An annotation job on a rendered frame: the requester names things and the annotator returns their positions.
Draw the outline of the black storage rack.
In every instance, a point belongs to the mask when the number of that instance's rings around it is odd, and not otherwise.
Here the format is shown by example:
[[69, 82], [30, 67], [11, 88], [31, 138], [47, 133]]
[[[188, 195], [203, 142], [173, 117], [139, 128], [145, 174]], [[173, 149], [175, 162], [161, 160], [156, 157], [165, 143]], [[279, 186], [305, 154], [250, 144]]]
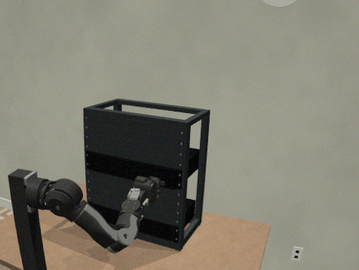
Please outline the black storage rack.
[[[115, 99], [83, 108], [87, 203], [115, 229], [137, 176], [165, 181], [155, 203], [142, 208], [137, 238], [181, 251], [201, 224], [210, 110], [147, 103]], [[122, 105], [195, 115], [166, 118], [123, 112]], [[113, 110], [104, 109], [110, 106]], [[191, 126], [200, 120], [200, 149], [189, 148]], [[188, 178], [197, 169], [195, 202], [186, 195]]]

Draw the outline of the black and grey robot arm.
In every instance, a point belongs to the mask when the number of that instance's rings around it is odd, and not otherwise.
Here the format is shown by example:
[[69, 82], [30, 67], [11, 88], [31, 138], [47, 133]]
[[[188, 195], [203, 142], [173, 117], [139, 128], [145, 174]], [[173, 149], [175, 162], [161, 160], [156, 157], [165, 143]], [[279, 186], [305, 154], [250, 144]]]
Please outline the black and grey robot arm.
[[137, 238], [143, 219], [142, 208], [149, 205], [148, 192], [130, 189], [129, 198], [121, 204], [121, 212], [113, 229], [100, 212], [85, 200], [81, 201], [83, 192], [77, 183], [70, 179], [50, 181], [37, 177], [35, 171], [24, 177], [28, 213], [36, 209], [50, 210], [70, 222], [75, 220], [75, 224], [110, 253], [118, 253]]

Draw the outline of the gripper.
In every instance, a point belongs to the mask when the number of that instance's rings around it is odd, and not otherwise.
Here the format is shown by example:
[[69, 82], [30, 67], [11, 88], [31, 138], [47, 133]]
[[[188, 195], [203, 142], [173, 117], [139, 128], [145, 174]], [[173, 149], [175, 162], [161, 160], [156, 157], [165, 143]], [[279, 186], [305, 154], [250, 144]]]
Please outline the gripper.
[[157, 177], [150, 176], [149, 178], [147, 177], [142, 178], [141, 176], [137, 176], [133, 184], [133, 189], [140, 189], [142, 191], [148, 192], [149, 203], [154, 204], [156, 199], [160, 195], [160, 190], [158, 190], [159, 187], [164, 185], [165, 185], [165, 181], [161, 181]]

